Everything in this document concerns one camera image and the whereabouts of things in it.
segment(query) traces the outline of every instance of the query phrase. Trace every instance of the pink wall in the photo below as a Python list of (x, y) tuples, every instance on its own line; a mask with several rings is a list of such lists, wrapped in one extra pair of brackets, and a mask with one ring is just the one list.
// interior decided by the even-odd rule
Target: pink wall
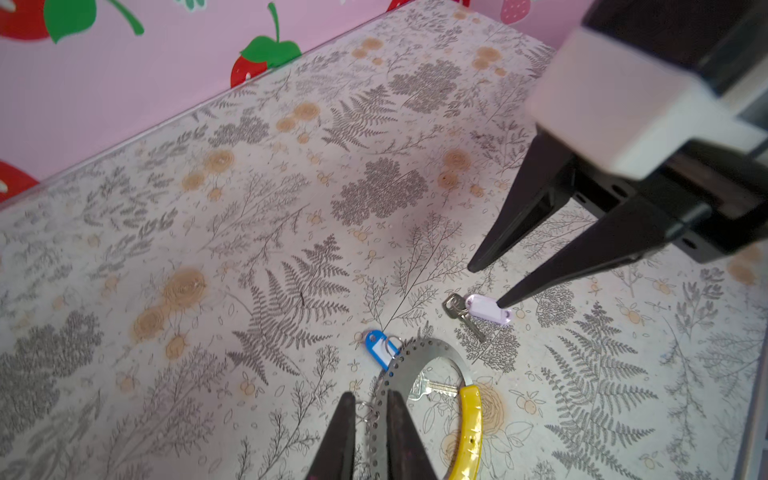
[[(472, 0), (472, 10), (501, 21), (502, 4), (505, 0)], [(519, 4), (530, 0), (506, 0)], [(593, 0), (534, 0), (531, 11), (521, 21), (511, 23), (522, 31), (545, 44), (560, 48), (563, 41), (587, 11)]]
[[(389, 2), (275, 0), (280, 40), (309, 51)], [(142, 36), (99, 0), (94, 25), (57, 44), (0, 38), (0, 160), (56, 174), (228, 89), (240, 50), (275, 34), (268, 0), (207, 0), (195, 12), (175, 0), (123, 3)]]

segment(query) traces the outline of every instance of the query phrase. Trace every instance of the yellow handle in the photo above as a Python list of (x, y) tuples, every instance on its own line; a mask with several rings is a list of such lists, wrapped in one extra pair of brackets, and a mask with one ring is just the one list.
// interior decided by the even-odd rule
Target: yellow handle
[(462, 396), (462, 436), (449, 480), (475, 480), (482, 450), (480, 389), (475, 385), (466, 386), (459, 395)]

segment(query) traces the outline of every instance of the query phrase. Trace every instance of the blue key tag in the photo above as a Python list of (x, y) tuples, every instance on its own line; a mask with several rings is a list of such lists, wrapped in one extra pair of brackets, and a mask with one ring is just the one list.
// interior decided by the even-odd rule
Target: blue key tag
[(400, 350), (394, 343), (389, 342), (389, 351), (385, 347), (387, 341), (386, 335), (381, 330), (371, 330), (366, 333), (366, 349), (373, 355), (373, 358), (379, 362), (379, 365), (383, 369), (389, 367), (389, 362), (392, 360), (392, 355), (397, 355)]

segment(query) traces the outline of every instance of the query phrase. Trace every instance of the pink strawberry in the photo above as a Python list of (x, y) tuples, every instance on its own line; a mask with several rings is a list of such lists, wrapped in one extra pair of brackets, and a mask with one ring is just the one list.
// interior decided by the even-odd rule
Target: pink strawberry
[(509, 25), (519, 22), (531, 13), (531, 0), (504, 0), (502, 3), (502, 23)]

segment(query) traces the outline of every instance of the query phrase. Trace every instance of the patterned table surface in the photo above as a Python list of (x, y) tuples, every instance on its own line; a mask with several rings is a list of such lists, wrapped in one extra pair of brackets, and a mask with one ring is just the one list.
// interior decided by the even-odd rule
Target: patterned table surface
[[(731, 478), (763, 247), (706, 266), (670, 247), (556, 286), (479, 323), (484, 343), (440, 309), (504, 293), (594, 221), (569, 204), (465, 270), (552, 54), (418, 0), (4, 209), (0, 478), (302, 478), (341, 393), (375, 388), (372, 328), (465, 356), (484, 480)], [(457, 404), (412, 412), (442, 473)]]

